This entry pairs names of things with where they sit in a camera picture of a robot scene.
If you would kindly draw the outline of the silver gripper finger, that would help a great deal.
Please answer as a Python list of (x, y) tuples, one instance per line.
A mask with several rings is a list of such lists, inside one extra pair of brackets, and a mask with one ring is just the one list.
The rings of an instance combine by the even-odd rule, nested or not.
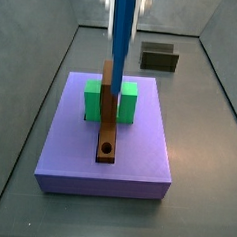
[(153, 0), (136, 0), (135, 8), (134, 8), (134, 18), (132, 21), (132, 33), (131, 40), (134, 40), (135, 33), (137, 32), (137, 23), (139, 16), (143, 16), (144, 13), (151, 8)]
[(108, 39), (112, 39), (112, 32), (113, 32), (113, 18), (114, 18), (114, 4), (115, 0), (100, 0), (104, 6), (105, 9), (109, 12), (109, 18), (108, 18)]

